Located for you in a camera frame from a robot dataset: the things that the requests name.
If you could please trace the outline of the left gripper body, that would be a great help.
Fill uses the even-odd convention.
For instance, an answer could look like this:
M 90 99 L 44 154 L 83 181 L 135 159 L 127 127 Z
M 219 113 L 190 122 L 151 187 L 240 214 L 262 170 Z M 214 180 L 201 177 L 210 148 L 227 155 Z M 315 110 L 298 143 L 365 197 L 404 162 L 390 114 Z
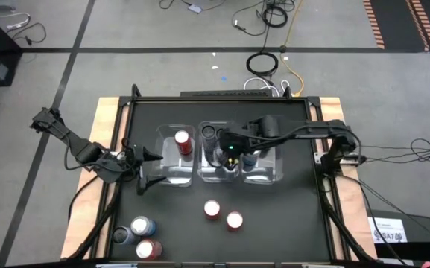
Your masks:
M 126 150 L 125 160 L 132 171 L 133 178 L 136 180 L 136 193 L 143 194 L 145 189 L 144 176 L 143 176 L 143 151 L 141 147 L 133 145 L 130 149 Z

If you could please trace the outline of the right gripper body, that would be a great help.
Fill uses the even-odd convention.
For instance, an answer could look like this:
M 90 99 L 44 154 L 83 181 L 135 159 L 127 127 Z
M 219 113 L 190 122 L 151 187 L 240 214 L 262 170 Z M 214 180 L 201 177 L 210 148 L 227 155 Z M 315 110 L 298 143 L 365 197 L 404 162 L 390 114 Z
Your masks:
M 232 133 L 228 128 L 220 131 L 220 148 L 231 159 L 237 159 L 241 154 L 255 152 L 248 137 Z

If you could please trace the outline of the silver and blue can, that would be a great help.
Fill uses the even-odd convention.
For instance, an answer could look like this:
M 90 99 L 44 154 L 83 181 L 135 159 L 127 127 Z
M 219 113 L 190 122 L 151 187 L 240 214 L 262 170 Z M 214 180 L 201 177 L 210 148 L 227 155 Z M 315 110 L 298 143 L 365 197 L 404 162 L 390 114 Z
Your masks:
M 140 237 L 148 237 L 155 233 L 156 222 L 145 216 L 138 216 L 130 224 L 131 231 Z
M 259 153 L 255 151 L 254 153 L 244 154 L 241 157 L 241 160 L 242 160 L 243 165 L 245 167 L 251 168 L 251 167 L 255 167 L 256 166 L 256 163 L 258 161 L 258 157 L 259 157 Z

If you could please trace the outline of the clear plastic bin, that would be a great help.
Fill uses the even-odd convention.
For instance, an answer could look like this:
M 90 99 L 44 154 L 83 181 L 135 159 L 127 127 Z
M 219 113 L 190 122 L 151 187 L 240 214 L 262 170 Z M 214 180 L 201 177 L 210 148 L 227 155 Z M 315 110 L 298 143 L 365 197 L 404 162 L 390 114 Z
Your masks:
M 203 147 L 201 141 L 201 130 L 206 125 L 212 125 L 216 132 L 227 126 L 227 121 L 203 121 L 199 125 L 200 154 L 197 173 L 204 182 L 232 182 L 240 174 L 238 165 L 231 165 L 227 155 L 221 150 L 219 140 L 213 150 Z
M 179 130 L 185 130 L 192 139 L 193 150 L 189 155 L 179 153 L 174 135 Z M 192 183 L 195 157 L 195 128 L 185 124 L 160 125 L 156 130 L 156 153 L 163 156 L 162 160 L 152 165 L 156 176 L 165 176 L 163 185 L 188 187 Z
M 245 183 L 258 185 L 272 185 L 283 178 L 282 148 L 257 150 L 259 153 L 255 167 L 245 167 L 241 160 L 241 176 Z

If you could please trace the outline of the red Fanta soda can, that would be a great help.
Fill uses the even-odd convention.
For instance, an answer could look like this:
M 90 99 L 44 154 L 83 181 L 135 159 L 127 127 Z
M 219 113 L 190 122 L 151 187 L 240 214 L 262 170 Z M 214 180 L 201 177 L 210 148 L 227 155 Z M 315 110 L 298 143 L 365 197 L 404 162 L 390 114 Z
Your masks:
M 203 212 L 207 219 L 217 220 L 219 218 L 221 207 L 216 200 L 207 200 L 203 206 Z
M 174 135 L 174 140 L 180 154 L 186 156 L 192 152 L 192 139 L 185 130 L 177 131 Z
M 236 232 L 242 227 L 243 221 L 244 219 L 240 212 L 231 211 L 226 218 L 227 229 L 230 232 Z
M 136 246 L 137 256 L 144 260 L 158 258 L 162 254 L 162 251 L 162 244 L 157 240 L 141 240 Z

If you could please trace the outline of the black power strip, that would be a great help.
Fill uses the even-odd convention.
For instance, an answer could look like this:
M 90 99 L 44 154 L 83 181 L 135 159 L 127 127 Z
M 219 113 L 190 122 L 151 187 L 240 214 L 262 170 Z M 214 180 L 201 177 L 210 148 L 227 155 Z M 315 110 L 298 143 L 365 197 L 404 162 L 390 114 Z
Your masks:
M 271 91 L 267 89 L 223 90 L 223 91 L 192 91 L 181 92 L 180 97 L 197 98 L 270 98 Z

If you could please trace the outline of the light wooden base board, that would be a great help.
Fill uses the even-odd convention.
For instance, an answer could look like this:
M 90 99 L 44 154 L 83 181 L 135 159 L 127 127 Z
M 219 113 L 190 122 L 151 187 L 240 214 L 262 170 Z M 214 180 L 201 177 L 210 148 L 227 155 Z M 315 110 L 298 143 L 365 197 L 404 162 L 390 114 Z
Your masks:
M 320 111 L 311 108 L 313 119 L 344 119 L 339 98 L 320 97 Z M 120 97 L 107 97 L 98 100 L 92 131 L 89 139 L 108 145 L 116 140 L 116 149 L 121 148 L 121 140 L 127 125 L 129 109 Z M 367 210 L 360 185 L 356 181 L 338 178 L 335 193 L 340 198 L 344 224 L 351 231 L 357 242 L 372 257 L 376 249 L 370 234 Z M 68 224 L 66 237 L 60 257 L 70 256 L 95 225 L 98 212 L 107 207 L 114 193 L 114 186 L 101 181 L 93 182 L 81 191 L 72 207 L 72 217 Z

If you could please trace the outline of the white paper sign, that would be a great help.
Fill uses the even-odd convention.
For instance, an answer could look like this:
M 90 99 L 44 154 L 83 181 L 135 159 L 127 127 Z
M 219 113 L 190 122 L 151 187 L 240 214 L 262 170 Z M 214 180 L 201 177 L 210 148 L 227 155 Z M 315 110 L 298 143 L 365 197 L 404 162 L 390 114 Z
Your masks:
M 407 243 L 403 222 L 400 219 L 368 217 L 370 231 L 374 243 L 383 243 L 384 238 L 388 243 Z

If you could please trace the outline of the black orange-striped floor mat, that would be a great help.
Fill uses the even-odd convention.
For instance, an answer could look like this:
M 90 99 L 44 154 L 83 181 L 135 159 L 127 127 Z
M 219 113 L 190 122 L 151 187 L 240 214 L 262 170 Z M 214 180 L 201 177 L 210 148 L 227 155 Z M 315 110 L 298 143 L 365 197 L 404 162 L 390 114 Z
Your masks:
M 377 48 L 430 51 L 430 18 L 421 0 L 362 2 Z

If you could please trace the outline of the black box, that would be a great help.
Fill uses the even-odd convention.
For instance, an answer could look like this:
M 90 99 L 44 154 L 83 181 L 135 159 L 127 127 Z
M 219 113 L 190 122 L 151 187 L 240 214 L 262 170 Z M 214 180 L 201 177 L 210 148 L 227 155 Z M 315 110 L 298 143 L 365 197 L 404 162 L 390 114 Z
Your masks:
M 367 215 L 373 219 L 400 219 L 405 228 L 407 243 L 388 243 L 384 238 L 383 243 L 374 243 L 379 259 L 398 264 L 398 257 L 403 257 L 408 265 L 430 261 L 430 217 L 379 210 L 373 210 Z

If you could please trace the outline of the black metal table frame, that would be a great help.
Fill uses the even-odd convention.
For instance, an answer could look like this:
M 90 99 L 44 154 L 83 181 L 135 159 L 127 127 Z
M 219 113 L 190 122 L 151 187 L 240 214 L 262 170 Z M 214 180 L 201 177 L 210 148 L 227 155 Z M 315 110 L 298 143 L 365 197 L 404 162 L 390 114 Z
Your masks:
M 208 119 L 247 121 L 276 114 L 308 118 L 305 98 L 197 98 L 120 97 L 129 109 L 124 137 L 153 148 L 154 133 L 163 123 L 197 125 Z M 187 188 L 156 186 L 138 196 L 129 182 L 112 217 L 95 239 L 93 254 L 113 261 L 136 260 L 132 246 L 111 244 L 111 231 L 138 215 L 157 224 L 156 237 L 163 246 L 159 265 L 238 264 L 268 265 L 327 263 L 348 258 L 374 258 L 357 242 L 344 224 L 340 198 L 338 230 L 321 200 L 320 176 L 314 171 L 314 143 L 293 141 L 288 146 L 288 179 L 278 186 L 234 183 L 230 186 L 193 181 Z M 203 212 L 207 200 L 220 207 L 217 220 Z M 231 211 L 244 221 L 236 232 L 227 229 Z

